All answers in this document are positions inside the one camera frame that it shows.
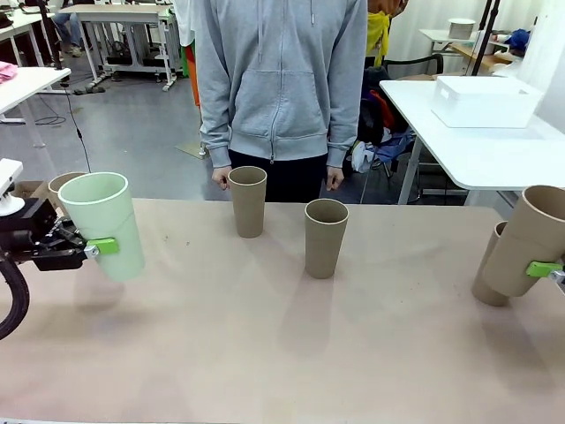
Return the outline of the person's right hand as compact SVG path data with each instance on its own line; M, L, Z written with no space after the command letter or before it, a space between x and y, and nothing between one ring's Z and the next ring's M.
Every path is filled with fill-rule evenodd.
M212 172L212 180L225 191L230 187L229 174L232 171L230 166L214 168Z

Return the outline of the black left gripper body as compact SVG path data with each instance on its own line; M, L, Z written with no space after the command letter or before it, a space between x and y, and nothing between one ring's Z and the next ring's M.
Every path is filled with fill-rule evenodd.
M1 218L1 249L14 261L32 261L40 271L79 269L87 258L86 245L71 244L53 237L58 217L47 199L29 198L24 207Z

